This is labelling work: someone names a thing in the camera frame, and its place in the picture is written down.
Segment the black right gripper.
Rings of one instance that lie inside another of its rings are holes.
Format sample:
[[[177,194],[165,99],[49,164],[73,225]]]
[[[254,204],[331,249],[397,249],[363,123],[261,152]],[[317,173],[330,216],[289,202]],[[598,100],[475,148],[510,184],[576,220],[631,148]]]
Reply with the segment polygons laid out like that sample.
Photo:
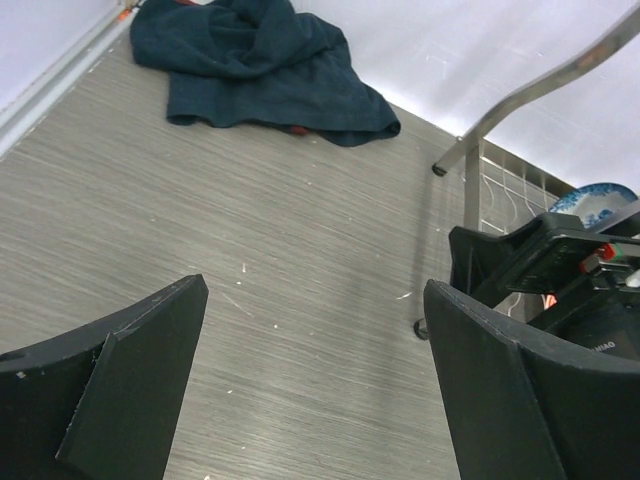
[[[555,302],[526,324],[596,352],[639,358],[639,242],[596,232],[576,215],[543,213],[496,236],[449,233],[449,284],[475,300],[509,293]]]

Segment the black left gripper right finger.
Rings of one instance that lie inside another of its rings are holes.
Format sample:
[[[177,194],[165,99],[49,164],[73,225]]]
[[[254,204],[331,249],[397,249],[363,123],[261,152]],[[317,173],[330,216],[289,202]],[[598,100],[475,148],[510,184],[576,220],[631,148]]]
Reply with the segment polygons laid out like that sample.
[[[639,364],[424,289],[430,346],[463,479],[636,479]]]

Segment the blue white floral bowl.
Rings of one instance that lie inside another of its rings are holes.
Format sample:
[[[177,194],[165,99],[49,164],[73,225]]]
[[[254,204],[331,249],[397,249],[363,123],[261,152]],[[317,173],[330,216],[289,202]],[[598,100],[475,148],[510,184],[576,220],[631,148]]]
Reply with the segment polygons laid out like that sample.
[[[637,200],[638,196],[624,185],[594,183],[576,188],[559,198],[549,212],[577,216],[583,226],[589,228]]]

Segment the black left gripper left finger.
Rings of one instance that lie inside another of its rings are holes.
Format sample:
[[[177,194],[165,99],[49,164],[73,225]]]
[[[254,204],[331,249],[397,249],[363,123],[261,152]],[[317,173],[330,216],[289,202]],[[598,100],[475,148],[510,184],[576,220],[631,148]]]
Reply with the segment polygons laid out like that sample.
[[[189,275],[2,354],[2,478],[163,478],[207,298]]]

